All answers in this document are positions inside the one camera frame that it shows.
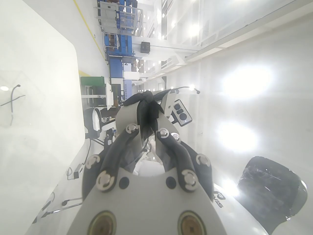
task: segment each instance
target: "black button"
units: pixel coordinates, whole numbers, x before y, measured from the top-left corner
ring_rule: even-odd
[[[180,109],[180,105],[177,103],[174,105],[175,110],[179,110]]]
[[[176,187],[176,180],[173,177],[168,177],[166,179],[166,185],[170,189],[174,189]]]
[[[179,118],[180,118],[181,120],[186,120],[186,119],[187,119],[187,115],[186,115],[185,113],[180,114],[180,115],[179,115]]]
[[[128,177],[122,177],[119,182],[120,189],[125,189],[129,185]]]

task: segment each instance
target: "white tabletop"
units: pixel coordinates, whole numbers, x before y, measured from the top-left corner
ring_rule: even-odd
[[[74,46],[22,0],[0,0],[0,234],[24,234],[84,144]]]

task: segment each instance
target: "green box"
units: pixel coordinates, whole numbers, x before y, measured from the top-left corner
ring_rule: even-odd
[[[104,77],[82,76],[80,83],[83,86],[104,86]]]

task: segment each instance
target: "black cable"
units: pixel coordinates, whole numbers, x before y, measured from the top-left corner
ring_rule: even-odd
[[[19,97],[17,97],[16,99],[13,99],[13,100],[11,100],[11,101],[15,101],[15,100],[17,100],[17,99],[19,99],[19,98],[21,98],[21,97],[24,97],[24,96],[26,96],[26,95],[19,96]],[[6,105],[6,104],[9,104],[9,103],[11,103],[11,101],[8,101],[8,102],[6,102],[6,103],[4,103],[4,104],[2,104],[2,105],[0,105],[0,106],[4,106],[4,105]]]
[[[73,173],[73,170],[72,170],[71,167],[69,167],[68,170],[66,171],[67,180],[72,180],[72,179],[69,179],[69,178],[68,178],[70,175],[72,175],[72,173]]]
[[[85,159],[83,165],[86,164],[86,161],[87,161],[87,158],[88,158],[88,154],[89,154],[89,151],[90,151],[90,147],[91,147],[91,139],[89,138],[89,140],[90,140],[90,144],[89,144],[88,152],[87,152],[86,159]]]

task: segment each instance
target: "metal screw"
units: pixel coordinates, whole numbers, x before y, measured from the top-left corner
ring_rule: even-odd
[[[161,138],[168,138],[170,132],[166,129],[166,128],[160,128],[158,130],[158,132],[160,132]]]
[[[179,134],[177,134],[176,132],[173,132],[173,133],[171,133],[171,135],[174,137],[174,139],[175,139],[178,143],[181,142],[181,139],[180,139]]]
[[[115,177],[111,177],[106,173],[106,170],[102,171],[96,180],[96,186],[100,191],[108,190],[114,183]]]
[[[99,163],[100,162],[100,156],[97,154],[91,155],[86,162],[86,168],[87,169],[91,169],[91,167],[95,164],[95,163]]]
[[[189,191],[196,190],[199,185],[197,175],[190,169],[185,169],[181,173],[184,176],[184,181],[186,183],[185,188]]]
[[[207,165],[208,167],[210,167],[210,165],[211,165],[209,158],[207,156],[205,156],[204,154],[198,154],[196,156],[196,162],[199,165],[203,164],[203,165]]]
[[[126,127],[126,132],[128,133],[132,133],[134,132],[136,129],[138,129],[139,126],[136,125],[136,124],[129,124],[127,127]]]

